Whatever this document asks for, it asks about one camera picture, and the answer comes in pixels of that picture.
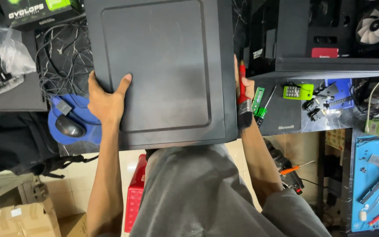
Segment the red stool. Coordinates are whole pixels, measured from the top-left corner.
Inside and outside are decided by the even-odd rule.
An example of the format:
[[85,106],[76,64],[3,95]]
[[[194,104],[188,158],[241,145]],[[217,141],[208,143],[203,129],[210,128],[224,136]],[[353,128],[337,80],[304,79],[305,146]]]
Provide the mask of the red stool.
[[130,186],[127,193],[127,205],[125,210],[125,223],[124,231],[131,232],[131,228],[137,218],[140,209],[141,197],[143,197],[144,181],[141,181],[143,175],[146,174],[146,155],[141,154],[133,178],[131,179]]

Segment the screwdriver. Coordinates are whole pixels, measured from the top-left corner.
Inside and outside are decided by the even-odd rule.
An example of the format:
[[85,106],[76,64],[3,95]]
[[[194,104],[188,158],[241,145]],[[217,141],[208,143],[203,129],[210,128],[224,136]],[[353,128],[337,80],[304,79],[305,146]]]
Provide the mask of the screwdriver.
[[292,168],[289,168],[289,169],[286,169],[286,170],[282,170],[282,171],[280,171],[280,174],[281,174],[281,175],[287,175],[288,173],[290,173],[290,172],[292,172],[292,171],[299,170],[299,168],[301,168],[301,167],[304,166],[304,165],[306,165],[306,164],[296,165],[296,166],[294,166],[294,167],[292,167]]
[[267,101],[266,106],[264,106],[264,108],[260,108],[260,109],[258,110],[258,116],[255,118],[255,121],[257,122],[257,126],[258,126],[258,128],[260,128],[260,127],[261,127],[261,124],[263,124],[264,116],[265,116],[266,113],[267,113],[267,105],[268,105],[268,103],[270,102],[271,97],[273,97],[273,94],[274,94],[274,91],[276,90],[276,87],[277,87],[277,86],[274,86],[274,88],[273,88],[273,92],[271,93],[270,98],[269,98],[269,100]]

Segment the black computer mouse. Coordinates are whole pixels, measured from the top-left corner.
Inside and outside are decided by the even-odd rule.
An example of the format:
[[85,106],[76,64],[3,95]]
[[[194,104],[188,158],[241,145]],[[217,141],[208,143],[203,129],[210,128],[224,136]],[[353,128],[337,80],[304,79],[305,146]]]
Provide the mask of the black computer mouse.
[[60,133],[68,137],[82,137],[86,133],[86,129],[83,126],[63,114],[56,119],[55,127]]

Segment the backpack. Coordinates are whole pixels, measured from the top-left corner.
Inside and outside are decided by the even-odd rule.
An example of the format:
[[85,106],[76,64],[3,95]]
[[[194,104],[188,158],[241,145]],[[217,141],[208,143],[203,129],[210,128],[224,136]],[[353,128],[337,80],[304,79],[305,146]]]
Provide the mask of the backpack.
[[48,112],[0,112],[0,172],[64,178],[51,172],[97,158],[60,156],[58,143],[49,133]]

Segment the black pc case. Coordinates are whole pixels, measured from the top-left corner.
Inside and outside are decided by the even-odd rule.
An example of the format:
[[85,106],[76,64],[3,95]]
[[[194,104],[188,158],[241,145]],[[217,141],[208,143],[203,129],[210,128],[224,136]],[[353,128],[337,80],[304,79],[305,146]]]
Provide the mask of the black pc case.
[[[379,58],[360,54],[356,43],[358,22],[375,2],[379,1],[267,0],[251,19],[247,76],[379,76]],[[327,47],[338,48],[340,57],[311,57],[313,48]]]
[[238,137],[232,2],[85,2],[97,79],[133,74],[120,149],[226,143]]

